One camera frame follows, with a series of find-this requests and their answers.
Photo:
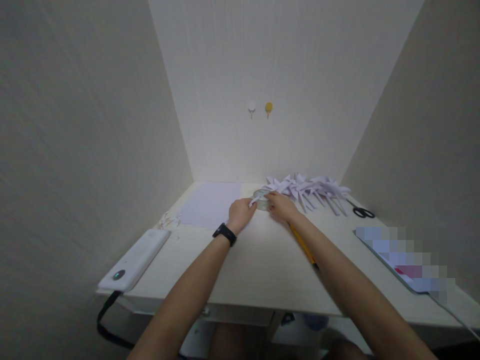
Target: desk drawer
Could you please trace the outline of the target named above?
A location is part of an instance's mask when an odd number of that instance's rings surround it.
[[[120,304],[136,314],[154,315],[162,303],[160,299],[147,297],[124,296],[123,299],[125,301],[121,301]],[[261,307],[208,303],[200,318],[219,323],[266,327],[270,324],[273,313],[273,310]]]

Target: white wall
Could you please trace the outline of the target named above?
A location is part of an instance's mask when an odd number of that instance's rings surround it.
[[[193,178],[340,179],[422,2],[149,0]]]
[[[474,0],[422,9],[343,183],[480,302],[479,14]]]
[[[0,26],[2,358],[124,359],[97,283],[193,181],[148,3],[10,1]]]

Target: yellow pencil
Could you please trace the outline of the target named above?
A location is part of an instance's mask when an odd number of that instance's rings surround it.
[[[313,267],[318,270],[319,266],[317,265],[317,263],[315,262],[314,257],[313,257],[312,254],[310,253],[309,248],[307,247],[307,245],[305,245],[304,240],[300,237],[300,234],[297,232],[297,230],[294,229],[294,227],[293,227],[292,225],[290,225],[290,223],[288,223],[288,226],[290,226],[290,229],[291,229],[291,231],[293,232],[293,235],[295,235],[296,242],[301,246],[301,248],[302,248],[303,251],[305,252],[306,256],[307,256],[308,259],[310,260],[310,262],[311,262],[311,264],[313,265]]]

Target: black scissors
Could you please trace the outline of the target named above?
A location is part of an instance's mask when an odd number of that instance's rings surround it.
[[[367,209],[364,209],[363,207],[358,207],[357,205],[355,205],[353,202],[351,202],[348,199],[345,199],[345,200],[347,200],[350,203],[350,205],[353,206],[353,213],[355,215],[357,215],[359,218],[362,218],[362,219],[371,218],[371,219],[373,219],[375,217],[375,214],[373,212],[370,212]]]

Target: smartwatch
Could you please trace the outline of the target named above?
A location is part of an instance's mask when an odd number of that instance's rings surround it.
[[[218,229],[213,233],[212,236],[216,238],[220,234],[222,234],[228,239],[228,241],[230,242],[230,247],[232,247],[237,241],[237,237],[235,236],[235,234],[227,227],[227,225],[225,225],[224,222],[218,227]]]

